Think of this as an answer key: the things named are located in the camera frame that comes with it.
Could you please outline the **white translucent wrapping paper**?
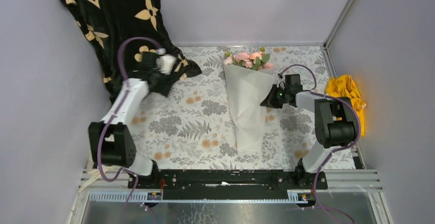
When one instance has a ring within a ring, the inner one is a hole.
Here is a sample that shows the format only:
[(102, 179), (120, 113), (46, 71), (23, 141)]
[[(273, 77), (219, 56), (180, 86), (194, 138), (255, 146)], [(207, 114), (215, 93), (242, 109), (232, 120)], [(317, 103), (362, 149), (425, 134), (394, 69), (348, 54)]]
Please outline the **white translucent wrapping paper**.
[(224, 74), (236, 148), (243, 153), (260, 152), (266, 123), (266, 107), (261, 102), (275, 84), (274, 70), (224, 65)]

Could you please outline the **pink fake flower bouquet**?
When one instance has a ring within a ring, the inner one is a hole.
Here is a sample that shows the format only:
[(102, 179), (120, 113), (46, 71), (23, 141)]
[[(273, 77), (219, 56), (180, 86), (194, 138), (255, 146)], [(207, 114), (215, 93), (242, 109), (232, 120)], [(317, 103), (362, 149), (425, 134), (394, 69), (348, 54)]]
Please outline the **pink fake flower bouquet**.
[(231, 54), (227, 51), (223, 64), (235, 65), (254, 71), (274, 68), (274, 64), (270, 61), (270, 53), (267, 53), (264, 47), (260, 47), (258, 51), (253, 53), (240, 52), (238, 54)]

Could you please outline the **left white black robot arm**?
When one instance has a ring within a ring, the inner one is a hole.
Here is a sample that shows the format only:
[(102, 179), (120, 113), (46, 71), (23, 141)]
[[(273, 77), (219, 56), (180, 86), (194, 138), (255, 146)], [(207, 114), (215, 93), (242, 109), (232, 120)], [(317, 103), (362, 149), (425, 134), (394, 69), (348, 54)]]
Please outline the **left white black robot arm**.
[(114, 167), (119, 172), (140, 176), (140, 183), (148, 189), (159, 183), (159, 175), (153, 171), (153, 161), (137, 154), (129, 128), (140, 103), (149, 93), (149, 80), (139, 76), (127, 77), (108, 113), (89, 125), (92, 160), (104, 180), (112, 182), (118, 178), (117, 174), (105, 174), (109, 167)]

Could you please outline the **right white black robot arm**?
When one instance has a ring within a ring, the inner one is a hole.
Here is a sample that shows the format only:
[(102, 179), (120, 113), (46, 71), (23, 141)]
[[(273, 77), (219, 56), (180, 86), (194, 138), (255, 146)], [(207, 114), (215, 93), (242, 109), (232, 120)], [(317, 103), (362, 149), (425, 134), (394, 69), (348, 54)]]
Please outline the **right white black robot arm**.
[(314, 113), (316, 142), (299, 160), (291, 180), (307, 189), (318, 182), (320, 173), (333, 153), (349, 148), (361, 136), (361, 123), (349, 97), (320, 95), (303, 89), (299, 74), (285, 75), (272, 86), (261, 106), (281, 109), (284, 104)]

